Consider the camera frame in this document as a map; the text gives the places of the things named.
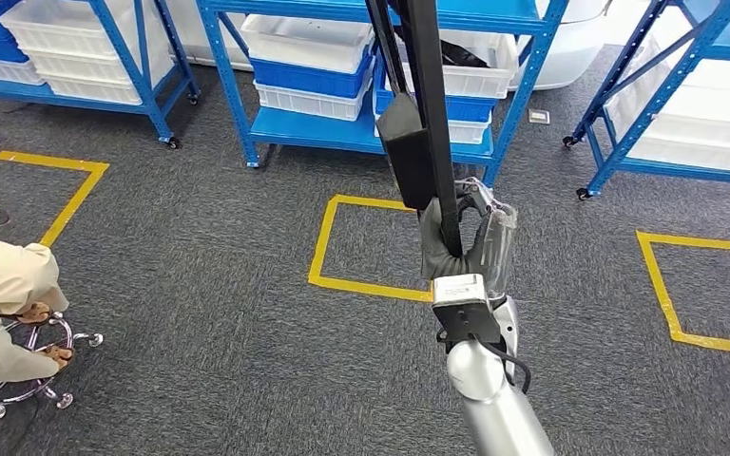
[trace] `stool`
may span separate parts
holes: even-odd
[[[61,348],[65,349],[71,349],[74,346],[74,342],[79,339],[87,339],[88,345],[90,347],[99,347],[103,340],[105,339],[101,334],[95,332],[93,334],[87,334],[83,332],[73,333],[71,331],[71,327],[68,325],[68,323],[63,318],[63,314],[59,312],[55,312],[52,314],[52,318],[48,321],[48,324],[50,326],[55,326],[62,328],[66,332],[66,336],[57,342],[53,342],[51,344],[47,344],[41,348],[35,349],[35,344],[37,344],[38,336],[40,335],[41,328],[45,328],[46,325],[43,326],[34,326],[32,327],[31,333],[29,334],[29,337],[27,339],[27,342],[24,344],[24,348],[30,351],[38,352],[41,351],[47,347],[50,347],[52,345],[56,345]],[[10,332],[14,330],[17,327],[23,326],[20,322],[15,321],[13,323],[10,323],[5,329]],[[68,406],[71,405],[71,403],[74,401],[74,396],[71,395],[71,393],[64,392],[62,394],[56,393],[53,389],[51,389],[50,385],[52,382],[54,382],[54,379],[56,378],[56,375],[53,375],[49,378],[41,378],[36,380],[29,380],[27,382],[21,382],[21,383],[28,383],[29,388],[27,391],[18,394],[16,396],[12,397],[0,397],[0,419],[4,418],[4,415],[7,414],[7,406],[11,406],[14,404],[17,404],[19,402],[23,402],[33,395],[44,395],[48,399],[52,401],[56,401],[56,405],[58,409],[66,409]],[[6,385],[6,382],[0,382],[0,391],[1,389]]]

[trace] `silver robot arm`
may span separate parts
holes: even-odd
[[[555,450],[526,396],[529,371],[517,359],[516,304],[506,295],[516,211],[493,198],[482,182],[457,183],[463,209],[488,217],[484,274],[436,278],[432,309],[443,329],[447,370],[464,404],[466,422],[481,456],[553,455]],[[522,387],[512,383],[517,363],[525,371]]]

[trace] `person's hand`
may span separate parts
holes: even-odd
[[[443,241],[441,234],[441,210],[438,198],[433,198],[421,215],[421,275],[433,279],[443,276],[459,276],[461,274],[483,274],[481,260],[483,241],[486,236],[489,218],[483,218],[474,244],[461,257],[452,256]]]

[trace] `yellow tape square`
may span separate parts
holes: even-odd
[[[318,287],[331,288],[346,292],[362,293],[365,295],[377,295],[393,297],[397,299],[409,299],[411,301],[432,302],[432,291],[413,290],[410,288],[389,287],[376,283],[359,282],[342,278],[324,277],[320,274],[323,269],[323,259],[326,257],[326,248],[329,246],[329,236],[332,234],[332,225],[335,222],[337,207],[340,204],[352,204],[356,206],[379,207],[397,211],[414,212],[404,206],[401,201],[392,199],[375,199],[352,197],[348,195],[334,195],[326,205],[326,213],[320,224],[320,234],[317,236],[315,256],[312,258],[312,265],[309,268],[309,283]]]
[[[670,337],[678,342],[697,345],[707,349],[730,352],[730,339],[690,334],[682,330],[682,324],[676,315],[676,310],[673,308],[673,302],[667,294],[667,288],[664,286],[662,272],[659,270],[659,265],[656,262],[656,256],[654,256],[652,248],[652,244],[662,243],[682,245],[685,247],[730,250],[730,240],[658,235],[653,233],[644,233],[641,231],[637,231],[637,239],[639,240],[640,247],[643,251],[644,262],[647,266],[647,271],[650,274],[650,280],[653,282],[653,289],[656,291],[656,297],[659,299],[659,305],[662,307],[664,318],[667,320]]]
[[[68,221],[71,220],[71,217],[74,215],[75,212],[77,212],[77,209],[80,208],[80,205],[83,203],[91,190],[93,190],[96,182],[98,182],[99,179],[102,178],[102,175],[110,166],[107,163],[100,163],[98,161],[63,159],[60,157],[48,157],[45,155],[25,154],[22,152],[9,151],[0,152],[0,160],[4,162],[18,162],[23,164],[34,164],[37,166],[48,166],[52,168],[62,168],[71,169],[74,171],[88,172],[88,177],[86,178],[86,180],[83,182],[82,185],[80,185],[80,188],[77,189],[76,193],[74,193],[74,196],[68,200],[66,207],[64,207],[63,211],[57,215],[57,217],[51,223],[51,226],[49,226],[46,233],[43,234],[43,237],[40,239],[39,243],[47,247],[50,247],[51,244],[53,244],[54,241],[57,239],[57,237],[60,236],[63,228],[66,227]]]

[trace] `white plastic bin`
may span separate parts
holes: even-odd
[[[168,53],[165,53],[164,57],[157,62],[150,62],[149,71],[152,75],[153,88],[175,65],[169,58]],[[138,90],[130,82],[117,83],[115,81],[72,78],[65,74],[44,73],[40,71],[39,73],[48,81],[48,85],[51,86],[51,91],[57,95],[113,102],[123,105],[140,105],[142,102]]]
[[[635,94],[636,91],[631,86],[626,87],[605,106],[617,130],[618,140],[642,109],[637,108],[637,101],[632,99],[631,93]],[[718,137],[716,140],[709,133],[702,134],[704,122],[709,121],[660,115],[645,130],[627,156],[730,171],[730,138]],[[722,124],[710,122],[708,125],[712,128],[706,128],[715,132],[712,134],[727,131]]]
[[[35,67],[32,65],[32,62],[16,64],[14,62],[4,62],[1,60],[0,80],[29,84],[32,86],[40,86],[46,82],[38,75],[37,71],[35,71]]]
[[[255,81],[253,85],[259,91],[261,106],[349,122],[353,122],[359,117],[362,98],[368,91],[368,85],[362,85],[356,98],[341,98],[291,88],[271,87]]]
[[[635,81],[615,95],[606,110],[622,138],[653,97],[659,81]],[[682,85],[655,115],[644,136],[730,148],[730,90]]]
[[[165,43],[156,43],[155,50],[150,50],[149,66],[153,67],[162,59],[170,59],[169,48]],[[114,83],[129,83],[130,76],[119,56],[87,56],[74,54],[59,54],[39,50],[25,50],[29,59],[35,64],[38,71],[54,73],[69,78],[98,79]]]
[[[378,114],[374,114],[374,119],[379,119]],[[460,144],[481,144],[486,129],[490,128],[491,115],[487,122],[463,122],[463,121],[447,121],[449,123],[449,142]],[[379,130],[374,125],[374,136],[379,137]]]
[[[116,26],[137,65],[141,64],[138,29],[133,2],[105,0]],[[88,2],[67,0],[24,0],[0,17],[18,47],[33,51],[75,56],[118,58],[107,32]],[[148,48],[166,43],[166,34],[155,7],[144,1],[144,28]]]
[[[665,27],[668,23],[660,25],[657,22],[656,24],[657,26],[644,39],[644,46],[641,50],[641,54],[650,58],[658,55],[663,49],[669,48],[670,45],[692,29],[686,20],[683,20],[683,27],[681,27],[679,20],[670,22],[671,27]],[[692,41],[664,59],[668,70],[679,62],[691,43]],[[698,66],[684,79],[683,85],[730,90],[730,61],[701,60]]]
[[[440,38],[467,49],[489,66],[488,68],[475,68],[444,65],[443,83],[447,95],[497,99],[508,96],[510,80],[519,70],[519,57],[513,35],[482,31],[440,30]],[[409,90],[414,91],[410,64],[403,62],[402,65]]]
[[[240,28],[252,59],[355,73],[370,24],[251,14]]]
[[[642,137],[628,157],[730,171],[730,148]]]

